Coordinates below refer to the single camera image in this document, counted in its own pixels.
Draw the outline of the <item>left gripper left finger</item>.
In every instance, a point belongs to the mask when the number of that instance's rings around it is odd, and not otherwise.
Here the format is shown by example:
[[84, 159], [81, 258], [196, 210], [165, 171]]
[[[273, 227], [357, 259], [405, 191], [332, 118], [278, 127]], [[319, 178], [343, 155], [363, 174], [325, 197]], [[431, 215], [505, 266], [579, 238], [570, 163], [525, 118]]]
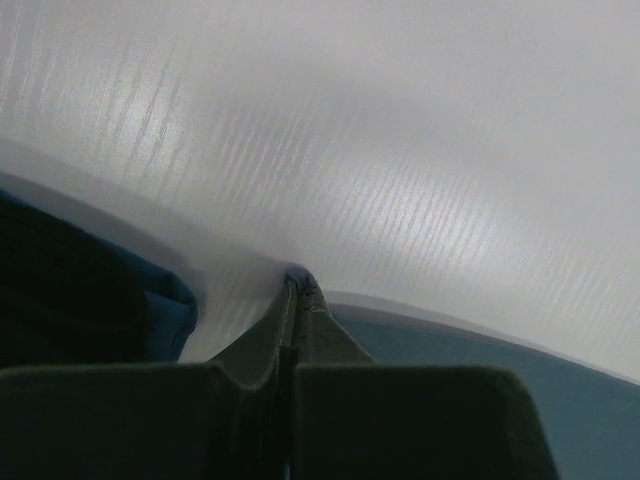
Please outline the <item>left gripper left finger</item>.
[[281, 479], [280, 360], [296, 310], [283, 285], [265, 316], [205, 363], [8, 369], [5, 479]]

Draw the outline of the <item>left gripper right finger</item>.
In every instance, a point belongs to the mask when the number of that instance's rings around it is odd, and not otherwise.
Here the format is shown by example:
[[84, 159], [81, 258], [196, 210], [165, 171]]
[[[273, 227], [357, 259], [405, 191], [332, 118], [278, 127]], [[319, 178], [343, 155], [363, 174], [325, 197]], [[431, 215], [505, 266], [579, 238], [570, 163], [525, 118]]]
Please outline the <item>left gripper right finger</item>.
[[319, 287], [298, 296], [294, 475], [298, 479], [554, 479], [520, 379], [478, 366], [375, 362]]

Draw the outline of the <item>grey-blue t shirt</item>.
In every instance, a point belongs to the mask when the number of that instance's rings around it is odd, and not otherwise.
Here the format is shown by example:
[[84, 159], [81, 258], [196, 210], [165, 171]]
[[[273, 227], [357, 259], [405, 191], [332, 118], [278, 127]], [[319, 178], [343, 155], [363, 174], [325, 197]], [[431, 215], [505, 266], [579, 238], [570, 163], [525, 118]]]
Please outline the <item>grey-blue t shirt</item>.
[[[305, 270], [286, 275], [299, 296], [318, 284]], [[334, 320], [377, 363], [478, 366], [509, 371], [528, 390], [558, 475], [554, 479], [635, 479], [639, 475], [639, 388], [624, 380], [509, 342], [434, 323], [398, 323], [379, 311], [341, 306]]]

